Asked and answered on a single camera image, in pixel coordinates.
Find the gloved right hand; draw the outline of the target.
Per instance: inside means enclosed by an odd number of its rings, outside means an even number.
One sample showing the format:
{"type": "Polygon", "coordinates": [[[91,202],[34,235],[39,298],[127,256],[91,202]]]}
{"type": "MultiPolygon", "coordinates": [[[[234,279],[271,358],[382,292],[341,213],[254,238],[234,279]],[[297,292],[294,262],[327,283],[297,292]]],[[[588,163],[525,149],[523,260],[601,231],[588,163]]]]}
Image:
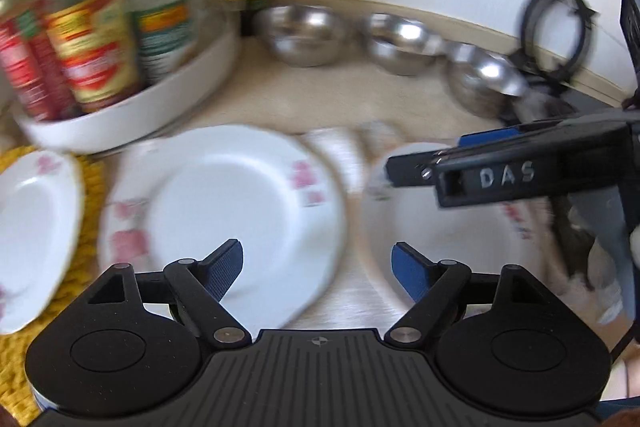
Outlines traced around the gloved right hand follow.
{"type": "Polygon", "coordinates": [[[639,313],[639,227],[626,202],[617,186],[548,199],[570,302],[588,303],[600,324],[639,313]]]}

